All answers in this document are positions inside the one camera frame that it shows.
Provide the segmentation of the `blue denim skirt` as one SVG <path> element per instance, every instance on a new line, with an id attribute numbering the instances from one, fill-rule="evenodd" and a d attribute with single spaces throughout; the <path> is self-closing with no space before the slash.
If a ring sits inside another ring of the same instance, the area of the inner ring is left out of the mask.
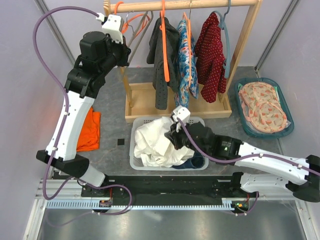
<path id="1" fill-rule="evenodd" d="M 187 159 L 183 164 L 173 165 L 172 168 L 176 170 L 200 169 L 204 164 L 204 157 L 199 152 L 195 151 L 193 157 Z"/>

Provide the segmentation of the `white pleated skirt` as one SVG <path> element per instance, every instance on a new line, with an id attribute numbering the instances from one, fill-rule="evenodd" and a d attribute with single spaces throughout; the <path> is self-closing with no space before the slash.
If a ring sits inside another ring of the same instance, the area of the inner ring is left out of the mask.
<path id="1" fill-rule="evenodd" d="M 194 156 L 194 150 L 186 146 L 176 150 L 171 141 L 165 137 L 172 123 L 169 117 L 163 116 L 135 130 L 133 153 L 136 158 L 142 160 L 145 167 L 180 166 Z"/>

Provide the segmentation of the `black dotted garment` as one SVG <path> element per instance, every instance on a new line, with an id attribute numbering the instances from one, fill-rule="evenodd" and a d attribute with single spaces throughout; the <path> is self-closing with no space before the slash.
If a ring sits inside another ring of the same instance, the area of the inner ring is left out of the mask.
<path id="1" fill-rule="evenodd" d="M 168 106 L 168 88 L 177 93 L 180 86 L 180 77 L 176 60 L 178 58 L 180 34 L 167 18 L 165 23 L 166 53 L 169 72 L 169 82 L 165 80 L 163 39 L 160 29 L 162 20 L 158 18 L 155 22 L 149 40 L 149 53 L 146 58 L 148 64 L 153 64 L 152 85 L 155 89 L 155 108 L 166 110 Z"/>

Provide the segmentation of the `orange plastic hanger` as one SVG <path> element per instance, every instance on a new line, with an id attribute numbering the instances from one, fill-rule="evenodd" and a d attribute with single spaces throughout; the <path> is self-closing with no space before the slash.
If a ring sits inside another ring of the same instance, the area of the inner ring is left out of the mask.
<path id="1" fill-rule="evenodd" d="M 141 18 L 140 19 L 141 24 L 138 27 L 137 33 L 134 34 L 135 36 L 138 36 L 147 27 L 147 24 L 151 21 L 151 17 L 148 14 L 144 15 L 144 14 L 140 13 L 140 14 L 137 14 L 137 15 L 131 17 L 130 19 L 126 20 L 125 23 L 123 24 L 121 33 L 125 34 L 127 32 L 128 28 L 131 28 L 132 32 L 134 32 L 135 30 L 133 29 L 133 26 L 131 25 L 131 23 L 132 23 L 132 21 L 134 21 L 138 18 Z"/>

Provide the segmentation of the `orange hanger of black garment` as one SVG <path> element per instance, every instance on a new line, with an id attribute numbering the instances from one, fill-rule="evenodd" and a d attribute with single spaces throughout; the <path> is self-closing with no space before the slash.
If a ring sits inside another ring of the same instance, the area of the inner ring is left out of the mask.
<path id="1" fill-rule="evenodd" d="M 160 18 L 161 18 L 161 26 L 159 28 L 162 32 L 163 71 L 164 71 L 165 82 L 168 83 L 170 81 L 170 73 L 169 73 L 169 65 L 168 65 L 168 58 L 167 58 L 165 0 L 161 1 Z"/>

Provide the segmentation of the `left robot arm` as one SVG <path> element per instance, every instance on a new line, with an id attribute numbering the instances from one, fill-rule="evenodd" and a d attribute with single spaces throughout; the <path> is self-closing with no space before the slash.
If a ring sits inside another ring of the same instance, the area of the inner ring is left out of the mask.
<path id="1" fill-rule="evenodd" d="M 36 153 L 36 159 L 89 184 L 95 194 L 104 197 L 110 191 L 107 175 L 77 154 L 77 144 L 106 75 L 116 66 L 128 66 L 131 50 L 124 38 L 116 40 L 100 31 L 86 33 L 79 47 L 80 55 L 62 88 L 68 98 L 63 102 L 57 127 L 46 149 Z"/>

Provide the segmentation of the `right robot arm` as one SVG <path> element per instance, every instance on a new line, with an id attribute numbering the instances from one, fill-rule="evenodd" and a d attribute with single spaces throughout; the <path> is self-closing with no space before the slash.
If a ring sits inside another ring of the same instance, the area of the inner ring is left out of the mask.
<path id="1" fill-rule="evenodd" d="M 229 184 L 235 197 L 245 192 L 261 192 L 262 188 L 277 187 L 292 192 L 306 202 L 320 201 L 320 158 L 309 155 L 297 158 L 260 149 L 247 142 L 214 134 L 201 123 L 174 123 L 165 134 L 176 150 L 192 149 L 220 165 L 252 168 L 266 173 L 262 179 L 239 173 Z"/>

